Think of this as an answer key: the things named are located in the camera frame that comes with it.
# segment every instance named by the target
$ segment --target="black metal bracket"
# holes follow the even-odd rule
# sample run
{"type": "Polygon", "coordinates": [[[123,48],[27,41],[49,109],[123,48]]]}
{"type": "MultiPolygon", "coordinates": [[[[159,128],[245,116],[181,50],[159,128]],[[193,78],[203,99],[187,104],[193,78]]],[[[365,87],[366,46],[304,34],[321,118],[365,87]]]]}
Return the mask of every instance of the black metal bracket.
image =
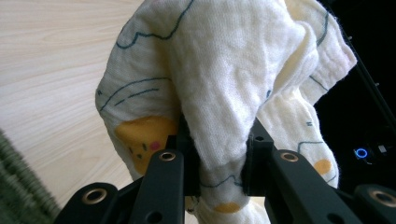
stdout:
{"type": "MultiPolygon", "coordinates": [[[[167,148],[124,189],[94,183],[77,191],[55,223],[184,223],[184,196],[200,195],[199,157],[184,119],[167,148]]],[[[266,197],[272,223],[396,223],[395,190],[367,185],[348,195],[331,188],[304,156],[277,150],[258,120],[241,176],[247,196],[266,197]]]]}

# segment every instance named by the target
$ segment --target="light wood surface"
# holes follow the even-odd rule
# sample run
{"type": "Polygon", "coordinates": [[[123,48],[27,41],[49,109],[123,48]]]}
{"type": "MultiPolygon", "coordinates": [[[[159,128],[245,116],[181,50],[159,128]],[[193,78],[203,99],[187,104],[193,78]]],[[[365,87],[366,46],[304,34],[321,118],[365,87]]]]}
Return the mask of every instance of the light wood surface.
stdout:
{"type": "Polygon", "coordinates": [[[142,1],[0,0],[0,129],[60,206],[93,182],[132,182],[94,93],[142,1]]]}

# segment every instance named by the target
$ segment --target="yellow cartoon character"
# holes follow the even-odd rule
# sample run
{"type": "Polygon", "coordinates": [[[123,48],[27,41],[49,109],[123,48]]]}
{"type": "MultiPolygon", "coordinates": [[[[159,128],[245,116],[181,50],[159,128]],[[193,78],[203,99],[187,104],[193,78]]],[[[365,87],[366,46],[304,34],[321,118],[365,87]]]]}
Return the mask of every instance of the yellow cartoon character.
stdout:
{"type": "Polygon", "coordinates": [[[165,149],[168,135],[177,134],[177,125],[164,117],[149,116],[124,121],[115,134],[131,153],[136,171],[144,175],[151,155],[165,149]]]}

